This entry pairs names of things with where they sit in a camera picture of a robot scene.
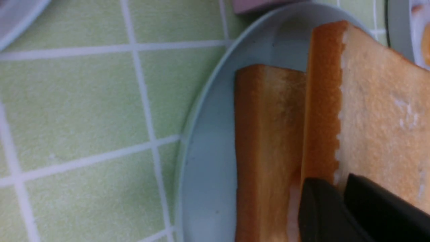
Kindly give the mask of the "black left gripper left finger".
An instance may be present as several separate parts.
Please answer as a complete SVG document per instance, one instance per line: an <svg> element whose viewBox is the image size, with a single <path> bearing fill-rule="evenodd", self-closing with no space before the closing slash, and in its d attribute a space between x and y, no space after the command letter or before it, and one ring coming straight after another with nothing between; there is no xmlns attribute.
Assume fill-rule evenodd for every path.
<svg viewBox="0 0 430 242"><path fill-rule="evenodd" d="M298 215L302 242L372 242L326 180L306 178Z"/></svg>

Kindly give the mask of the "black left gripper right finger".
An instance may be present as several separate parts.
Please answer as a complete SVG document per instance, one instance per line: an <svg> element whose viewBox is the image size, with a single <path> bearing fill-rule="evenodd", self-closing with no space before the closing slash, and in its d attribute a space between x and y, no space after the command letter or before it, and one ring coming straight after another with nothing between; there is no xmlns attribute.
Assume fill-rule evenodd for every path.
<svg viewBox="0 0 430 242"><path fill-rule="evenodd" d="M349 174L346 207L373 242L428 242L430 218L370 179Z"/></svg>

